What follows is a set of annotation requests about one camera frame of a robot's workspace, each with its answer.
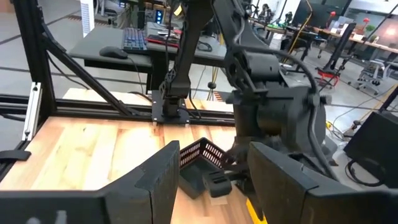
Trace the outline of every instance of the metal bracket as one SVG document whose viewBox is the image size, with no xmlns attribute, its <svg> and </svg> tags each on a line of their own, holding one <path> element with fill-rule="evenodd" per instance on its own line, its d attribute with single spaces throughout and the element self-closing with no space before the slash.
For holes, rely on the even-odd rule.
<svg viewBox="0 0 398 224">
<path fill-rule="evenodd" d="M 40 104 L 42 102 L 42 85 L 41 83 L 32 83 L 30 88 L 29 101 L 26 109 L 26 118 L 24 124 L 24 132 L 22 133 L 23 141 L 31 141 L 36 135 L 37 120 L 39 118 Z"/>
</svg>

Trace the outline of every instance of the floor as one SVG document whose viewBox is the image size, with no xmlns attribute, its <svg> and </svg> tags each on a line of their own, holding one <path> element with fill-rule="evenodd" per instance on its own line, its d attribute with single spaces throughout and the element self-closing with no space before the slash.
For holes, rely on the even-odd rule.
<svg viewBox="0 0 398 224">
<path fill-rule="evenodd" d="M 83 38 L 81 23 L 79 21 L 71 21 L 63 18 L 68 14 L 78 13 L 80 9 L 80 3 L 78 1 L 39 0 L 39 4 L 43 7 L 46 23 L 50 23 L 50 31 L 55 39 L 67 50 L 71 49 Z M 273 41 L 271 47 L 277 47 L 277 41 Z M 2 77 L 0 82 L 0 93 L 28 95 L 31 85 L 29 68 L 25 58 L 24 47 L 19 36 L 17 20 L 13 14 L 0 14 L 0 52 L 3 52 L 0 54 L 0 76 Z M 317 53 L 317 49 L 312 49 L 309 56 L 305 59 L 305 63 L 309 69 L 313 71 L 314 75 L 316 75 L 315 67 L 322 67 L 330 57 L 329 53 L 323 52 L 322 58 L 318 59 Z M 54 60 L 66 74 L 73 75 L 73 73 L 57 59 Z M 82 60 L 77 60 L 77 62 L 83 66 Z M 134 72 L 120 72 L 90 67 L 85 67 L 85 69 L 96 77 L 109 91 L 127 92 L 141 90 L 139 85 L 131 83 L 139 81 L 137 74 Z M 323 93 L 332 95 L 333 104 L 336 105 L 358 106 L 362 102 L 367 101 L 361 106 L 372 108 L 383 99 L 384 92 L 398 83 L 395 80 L 384 82 L 380 87 L 381 95 L 374 98 L 371 92 L 358 91 L 352 86 L 345 84 L 350 80 L 355 80 L 359 76 L 361 69 L 362 68 L 358 65 L 348 63 L 346 69 L 342 73 L 342 82 L 332 90 L 324 90 Z M 60 72 L 53 66 L 51 70 L 53 72 L 52 78 L 55 94 L 58 98 L 61 98 L 69 88 L 79 87 L 60 76 Z M 211 67 L 192 65 L 190 70 L 192 87 L 194 89 L 199 89 L 195 94 L 195 98 L 206 99 L 208 94 L 206 92 L 207 83 L 211 80 L 211 71 Z M 144 74 L 140 74 L 140 77 L 143 81 L 146 79 Z M 291 85 L 306 85 L 308 83 L 307 79 L 304 78 L 302 74 L 288 74 L 287 79 Z M 231 91 L 231 87 L 221 71 L 219 72 L 216 84 L 217 91 Z M 328 106 L 326 108 L 327 120 L 333 121 L 339 115 L 349 110 L 351 109 L 342 106 Z M 335 125 L 340 130 L 344 130 L 351 126 L 354 120 L 360 119 L 367 112 L 367 110 L 352 110 L 344 116 L 339 117 Z M 2 142 L 0 151 L 14 149 L 14 146 L 21 139 L 23 123 L 0 118 L 0 127 L 2 127 L 0 128 L 0 142 Z"/>
</svg>

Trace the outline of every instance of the computer monitor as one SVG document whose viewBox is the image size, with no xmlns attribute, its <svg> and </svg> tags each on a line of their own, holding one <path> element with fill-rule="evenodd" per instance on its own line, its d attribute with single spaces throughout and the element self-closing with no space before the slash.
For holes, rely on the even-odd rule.
<svg viewBox="0 0 398 224">
<path fill-rule="evenodd" d="M 342 10 L 337 6 L 314 4 L 314 3 L 311 3 L 311 8 L 312 8 L 312 16 L 307 25 L 312 27 L 319 27 L 322 29 L 327 28 L 326 24 L 330 22 L 328 20 L 330 18 L 331 12 L 333 11 L 336 12 L 336 15 L 331 19 L 337 20 Z M 301 1 L 294 15 L 292 24 L 294 26 L 303 24 L 309 15 L 310 15 L 310 8 L 308 4 L 306 3 L 306 1 Z"/>
</svg>

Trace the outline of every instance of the black basket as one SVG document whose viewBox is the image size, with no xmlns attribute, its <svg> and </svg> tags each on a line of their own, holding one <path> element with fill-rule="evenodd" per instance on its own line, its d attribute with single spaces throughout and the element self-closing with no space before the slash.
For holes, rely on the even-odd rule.
<svg viewBox="0 0 398 224">
<path fill-rule="evenodd" d="M 201 138 L 180 151 L 180 188 L 191 198 L 199 197 L 205 190 L 202 176 L 221 170 L 221 157 L 225 154 L 207 138 Z"/>
</svg>

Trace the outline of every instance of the metal frame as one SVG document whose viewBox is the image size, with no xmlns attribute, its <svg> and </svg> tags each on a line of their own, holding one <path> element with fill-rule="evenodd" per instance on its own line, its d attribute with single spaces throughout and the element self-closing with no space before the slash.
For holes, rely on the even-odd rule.
<svg viewBox="0 0 398 224">
<path fill-rule="evenodd" d="M 52 37 L 44 23 L 37 0 L 14 0 L 21 38 L 32 77 L 32 86 L 39 85 L 41 94 L 31 96 L 0 95 L 0 114 L 27 114 L 25 129 L 32 130 L 13 150 L 23 151 L 49 116 L 73 118 L 120 119 L 159 122 L 151 114 L 152 106 L 127 105 L 116 99 L 103 85 L 66 54 L 66 50 Z M 56 99 L 49 66 L 49 52 L 81 78 L 106 103 Z M 187 124 L 234 126 L 232 113 L 205 110 L 187 110 Z M 31 122 L 30 114 L 37 119 Z M 0 159 L 0 181 L 17 158 Z"/>
</svg>

